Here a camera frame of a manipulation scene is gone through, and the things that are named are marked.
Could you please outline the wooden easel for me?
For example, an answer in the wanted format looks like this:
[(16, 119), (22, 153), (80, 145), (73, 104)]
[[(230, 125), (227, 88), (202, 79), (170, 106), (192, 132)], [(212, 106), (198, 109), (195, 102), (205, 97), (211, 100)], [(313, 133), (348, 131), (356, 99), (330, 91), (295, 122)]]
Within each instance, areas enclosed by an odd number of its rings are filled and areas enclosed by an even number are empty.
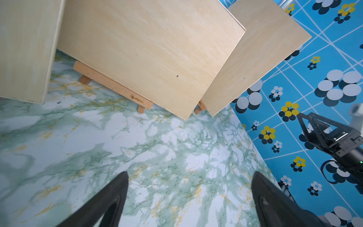
[(75, 61), (73, 69), (81, 74), (81, 78), (79, 82), (88, 85), (91, 81), (95, 81), (102, 86), (110, 89), (111, 91), (127, 98), (134, 103), (139, 105), (138, 112), (143, 114), (146, 109), (150, 110), (154, 103), (145, 97), (141, 96), (140, 94), (130, 90), (129, 88), (121, 85), (120, 83), (110, 79), (109, 77), (101, 74), (100, 72), (92, 69), (91, 67), (87, 66), (86, 64)]
[(199, 114), (200, 112), (206, 111), (206, 109), (207, 109), (206, 105), (200, 100), (194, 112), (195, 114)]

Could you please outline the plywood board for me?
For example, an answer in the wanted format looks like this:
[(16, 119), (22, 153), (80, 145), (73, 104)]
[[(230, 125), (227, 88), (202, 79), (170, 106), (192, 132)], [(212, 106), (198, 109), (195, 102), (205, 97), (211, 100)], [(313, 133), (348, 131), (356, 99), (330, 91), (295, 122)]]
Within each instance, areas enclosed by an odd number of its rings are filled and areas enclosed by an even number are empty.
[(219, 1), (67, 1), (57, 47), (187, 120), (244, 33)]
[(228, 10), (246, 32), (201, 98), (211, 116), (311, 39), (274, 1), (236, 1)]
[(1, 97), (44, 104), (65, 1), (1, 1)]

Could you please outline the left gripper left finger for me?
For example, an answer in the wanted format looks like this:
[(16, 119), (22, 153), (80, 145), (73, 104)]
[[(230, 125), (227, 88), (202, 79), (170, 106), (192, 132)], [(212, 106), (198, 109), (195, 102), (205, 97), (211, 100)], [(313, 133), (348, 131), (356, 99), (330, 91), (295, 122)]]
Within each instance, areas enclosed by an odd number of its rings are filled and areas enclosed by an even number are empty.
[(92, 197), (75, 213), (61, 222), (59, 227), (118, 227), (127, 198), (129, 176), (126, 171)]

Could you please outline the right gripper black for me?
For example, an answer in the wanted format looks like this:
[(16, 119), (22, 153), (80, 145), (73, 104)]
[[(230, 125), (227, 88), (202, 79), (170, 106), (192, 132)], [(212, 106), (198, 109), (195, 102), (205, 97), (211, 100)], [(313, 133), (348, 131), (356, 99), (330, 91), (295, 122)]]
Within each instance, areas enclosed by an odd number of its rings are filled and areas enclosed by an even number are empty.
[(363, 138), (359, 131), (315, 113), (299, 113), (297, 119), (309, 143), (331, 155), (351, 175), (363, 175)]

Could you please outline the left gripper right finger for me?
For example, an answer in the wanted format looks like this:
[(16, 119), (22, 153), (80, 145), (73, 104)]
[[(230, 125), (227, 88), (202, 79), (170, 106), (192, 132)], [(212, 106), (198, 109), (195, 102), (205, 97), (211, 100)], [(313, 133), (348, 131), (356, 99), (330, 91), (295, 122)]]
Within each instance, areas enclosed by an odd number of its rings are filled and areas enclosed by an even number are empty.
[(255, 172), (251, 191), (262, 227), (322, 227), (323, 221), (303, 210), (262, 173)]

